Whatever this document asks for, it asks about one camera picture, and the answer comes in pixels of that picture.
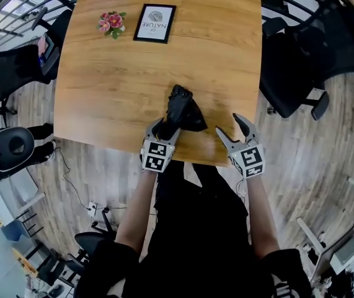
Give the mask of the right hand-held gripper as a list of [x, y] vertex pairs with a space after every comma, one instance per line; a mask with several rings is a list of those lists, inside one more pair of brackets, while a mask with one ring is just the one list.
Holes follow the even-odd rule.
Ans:
[[228, 150], [229, 159], [244, 178], [263, 174], [265, 171], [264, 151], [262, 144], [258, 144], [259, 135], [255, 125], [240, 114], [233, 113], [232, 116], [246, 138], [245, 143], [233, 140], [222, 128], [215, 127], [216, 134]]

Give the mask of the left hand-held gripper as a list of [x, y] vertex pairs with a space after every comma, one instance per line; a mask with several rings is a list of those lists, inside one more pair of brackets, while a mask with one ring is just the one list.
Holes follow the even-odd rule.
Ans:
[[164, 118], [162, 117], [153, 121], [146, 128], [145, 140], [141, 149], [143, 170], [163, 173], [172, 159], [181, 129], [178, 128], [166, 143], [156, 141], [163, 123]]

